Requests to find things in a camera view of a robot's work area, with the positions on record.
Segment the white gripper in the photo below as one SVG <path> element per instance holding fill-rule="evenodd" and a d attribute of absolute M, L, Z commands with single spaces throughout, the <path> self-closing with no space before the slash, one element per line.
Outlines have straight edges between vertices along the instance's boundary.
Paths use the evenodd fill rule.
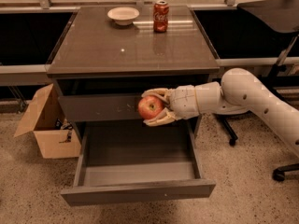
<path fill-rule="evenodd" d="M 179 86 L 173 90 L 157 88 L 146 90 L 141 94 L 142 98 L 155 96 L 165 104 L 170 104 L 170 110 L 165 108 L 153 119 L 145 119 L 144 123 L 150 127 L 166 125 L 177 119 L 191 119 L 199 116 L 199 109 L 192 85 Z"/>

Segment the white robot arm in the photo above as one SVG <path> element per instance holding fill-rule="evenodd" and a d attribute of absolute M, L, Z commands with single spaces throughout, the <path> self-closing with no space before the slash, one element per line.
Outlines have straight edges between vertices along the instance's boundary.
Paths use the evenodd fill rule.
<path fill-rule="evenodd" d="M 277 98 L 245 69 L 228 70 L 221 82 L 179 86 L 175 89 L 151 89 L 142 95 L 152 95 L 165 102 L 160 114 L 145 121 L 148 126 L 191 119 L 204 113 L 233 115 L 250 111 L 299 156 L 299 110 Z"/>

